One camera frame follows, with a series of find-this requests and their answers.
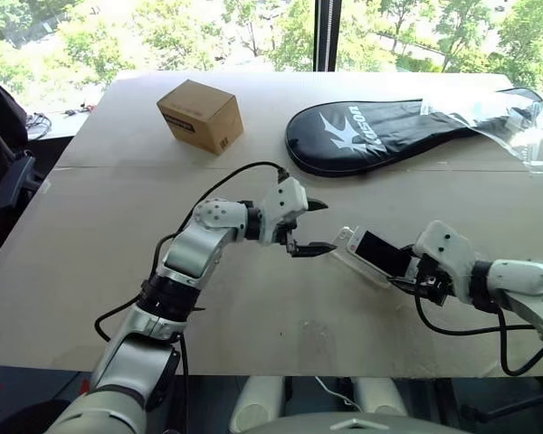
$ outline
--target desk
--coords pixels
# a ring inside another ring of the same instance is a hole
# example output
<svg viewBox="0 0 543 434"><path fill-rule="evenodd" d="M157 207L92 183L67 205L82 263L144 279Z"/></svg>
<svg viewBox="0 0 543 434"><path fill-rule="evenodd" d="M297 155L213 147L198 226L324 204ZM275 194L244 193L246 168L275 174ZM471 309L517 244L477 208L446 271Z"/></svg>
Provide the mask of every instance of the desk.
<svg viewBox="0 0 543 434"><path fill-rule="evenodd" d="M187 77L238 97L246 131L220 157L176 142L155 107ZM475 79L485 89L508 86L500 76L463 78ZM94 318L138 292L156 240L178 226L197 196L254 160L288 166L310 196L330 205L301 219L302 242L364 224L405 245L442 219L488 258L543 259L543 175L488 140L455 141L343 179L306 175L289 162L283 129L299 109L355 96L413 98L442 82L459 81L450 74L167 72L117 81L0 250L0 364L91 369L103 347ZM353 93L355 86L362 90ZM255 112L258 105L265 109ZM253 170L218 195L258 201L274 175ZM496 335L436 335L409 296L368 285L331 256L292 259L280 246L232 245L197 304L206 311L192 314L186 332L194 374L502 375ZM439 326L495 324L454 300L425 310ZM535 332L510 334L511 366L540 345ZM543 360L531 374L543 375Z"/></svg>

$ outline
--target white phone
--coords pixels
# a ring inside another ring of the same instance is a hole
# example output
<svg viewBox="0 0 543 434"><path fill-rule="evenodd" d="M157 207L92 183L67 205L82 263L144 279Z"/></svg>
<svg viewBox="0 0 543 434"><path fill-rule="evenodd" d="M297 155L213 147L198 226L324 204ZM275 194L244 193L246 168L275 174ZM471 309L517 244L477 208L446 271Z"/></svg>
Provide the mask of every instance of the white phone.
<svg viewBox="0 0 543 434"><path fill-rule="evenodd" d="M411 275L412 272L409 271L412 271L413 265L418 262L409 251L394 247L361 226L354 230L346 250L350 255L389 278Z"/></svg>

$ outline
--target plastic bag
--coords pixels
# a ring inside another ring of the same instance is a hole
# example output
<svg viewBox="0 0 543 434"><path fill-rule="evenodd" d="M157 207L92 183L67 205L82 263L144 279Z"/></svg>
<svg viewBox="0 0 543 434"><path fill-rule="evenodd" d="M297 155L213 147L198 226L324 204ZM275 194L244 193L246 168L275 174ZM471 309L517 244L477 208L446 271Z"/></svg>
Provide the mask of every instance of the plastic bag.
<svg viewBox="0 0 543 434"><path fill-rule="evenodd" d="M443 93L423 99L421 115L440 112L491 138L532 172L543 172L543 101L502 92Z"/></svg>

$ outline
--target cable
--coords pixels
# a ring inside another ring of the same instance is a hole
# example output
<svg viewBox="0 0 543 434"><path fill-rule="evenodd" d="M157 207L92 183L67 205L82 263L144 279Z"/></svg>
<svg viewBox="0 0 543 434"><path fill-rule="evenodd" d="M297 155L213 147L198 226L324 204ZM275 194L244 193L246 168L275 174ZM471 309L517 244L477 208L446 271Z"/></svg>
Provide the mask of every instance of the cable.
<svg viewBox="0 0 543 434"><path fill-rule="evenodd" d="M429 319L426 317L423 311L423 305L421 302L420 297L420 285L421 285L421 279L416 278L416 283L414 283L414 303L416 304L416 312L418 312L418 316L420 317L421 321L424 323L425 326L430 328L436 333L440 333L441 335L448 335L448 336L474 336L474 335L483 335L485 333L496 333L501 331L501 326L497 327L484 327L484 328L473 328L471 330L446 330L444 328L438 327L431 323ZM533 325L505 325L505 331L509 330L535 330L535 327Z"/></svg>
<svg viewBox="0 0 543 434"><path fill-rule="evenodd" d="M71 383L77 379L77 377L81 375L81 371L77 371L76 373L74 373L72 375L72 377L70 378L69 381L67 381L51 398L51 401L55 400L56 398L58 398L58 396L64 392L64 390L69 387L71 385Z"/></svg>
<svg viewBox="0 0 543 434"><path fill-rule="evenodd" d="M189 432L189 362L187 361L187 345L185 336L181 334L179 338L179 347L181 348L181 359L183 359L183 408L185 410L185 434Z"/></svg>
<svg viewBox="0 0 543 434"><path fill-rule="evenodd" d="M33 115L29 116L26 120L26 130L30 130L34 127L44 126L44 130L41 132L41 134L31 140L29 142L34 142L40 138L43 138L48 134L48 132L52 128L52 122L50 119L44 115L44 113L34 113Z"/></svg>
<svg viewBox="0 0 543 434"><path fill-rule="evenodd" d="M486 327L486 328L477 328L472 330L445 330L441 327L437 327L432 324L428 318L424 315L423 306L420 299L420 287L421 287L421 278L418 276L414 284L414 302L416 304L416 311L420 316L420 319L423 321L424 325L442 335L449 336L470 336L470 335L482 335L485 333L499 332L500 338L500 367L507 375L511 377L517 377L526 373L529 369L537 364L539 360L543 358L543 347L539 349L533 357L531 357L525 364L523 364L519 369L512 371L509 368L509 362L507 359L507 333L510 330L534 330L533 325L507 325L505 321L505 314L503 313L500 306L496 306L496 314L499 319L499 326L497 327Z"/></svg>
<svg viewBox="0 0 543 434"><path fill-rule="evenodd" d="M355 402L353 402L352 400L350 400L349 398L347 398L346 396L344 396L344 395L342 395L340 393L336 393L336 392L331 391L328 388L328 386L326 384L324 384L324 382L319 377L314 377L314 378L316 379L316 381L319 383L321 388L324 389L324 391L326 393L329 393L330 395L335 396L336 398L340 398L341 400L343 400L343 402L346 405L352 406L356 410L360 411L361 413L364 413L364 411L362 410L362 407L360 407L358 404L356 404Z"/></svg>
<svg viewBox="0 0 543 434"><path fill-rule="evenodd" d="M392 277L387 280L409 296L414 295L414 282L411 279Z"/></svg>
<svg viewBox="0 0 543 434"><path fill-rule="evenodd" d="M543 358L543 347L541 347L541 349L539 349L539 351L537 351L535 355L519 369L512 371L509 368L509 362L507 360L507 323L505 321L505 315L500 307L497 307L497 316L499 317L500 325L500 367L507 375L517 377L527 372Z"/></svg>
<svg viewBox="0 0 543 434"><path fill-rule="evenodd" d="M121 310L123 309L126 309L127 307L129 307L130 305L132 305L133 303L136 303L139 299L140 295L137 294L136 297L133 297L131 300L129 300L128 302L126 303L123 303L122 305L120 306L117 306L115 307L114 309L110 310L109 312L107 312L106 314L102 314L101 316L99 316L95 322L94 322L94 329L97 331L97 333L99 334L100 337L102 337L103 340L105 340L106 342L108 342L110 340L109 336L102 331L102 328L100 328L100 323L102 321L104 321L105 319L107 319L108 317L110 316L113 316L115 314L117 314L118 312L120 312Z"/></svg>
<svg viewBox="0 0 543 434"><path fill-rule="evenodd" d="M180 232L183 231L183 229L187 226L187 223L189 222L189 220L191 219L191 215L193 215L193 210L194 208L203 200L205 200L207 198L207 196L209 196L209 194L213 193L215 190L217 190L219 187L221 187L223 184L225 184L227 181L229 181L230 179L232 179L234 176L240 174L241 172L244 172L245 170L247 169L251 169L252 167L257 167L258 165L269 165L271 167L274 167L275 169L278 170L279 174L282 175L282 174L287 174L288 172L286 171L286 169L284 169L283 167L281 167L280 165L277 165L271 161L256 161L255 163L250 163L248 165L244 165L242 167L240 167L239 169L235 169L233 172L231 172L228 176L226 176L224 179L222 179L221 181L219 181L218 183L214 184L212 187L210 187L205 193L203 193L201 195L201 197L195 202L195 204L193 205L193 207L189 210L189 212L187 213L187 215L185 216L185 219L183 219L183 221L181 222L181 224L179 225L179 229L177 229L176 232L173 232L173 233L170 233L169 235L163 237L161 240L159 240L159 242L157 243L157 246L155 247L155 254L153 255L153 264L151 266L151 273L150 273L150 276L153 275L153 273L155 272L155 269L157 268L157 264L159 262L159 256L161 254L161 246L163 245L163 243L165 243L165 241L168 241L168 240L171 240L173 238L175 238Z"/></svg>

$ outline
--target cardboard box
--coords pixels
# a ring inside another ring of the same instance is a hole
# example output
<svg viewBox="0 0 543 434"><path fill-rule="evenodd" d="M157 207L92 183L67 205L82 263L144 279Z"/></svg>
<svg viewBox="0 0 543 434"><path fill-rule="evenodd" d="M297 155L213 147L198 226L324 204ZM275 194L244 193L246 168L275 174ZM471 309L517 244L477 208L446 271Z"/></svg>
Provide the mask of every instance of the cardboard box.
<svg viewBox="0 0 543 434"><path fill-rule="evenodd" d="M185 81L157 106L176 138L214 154L243 132L235 96L195 81Z"/></svg>

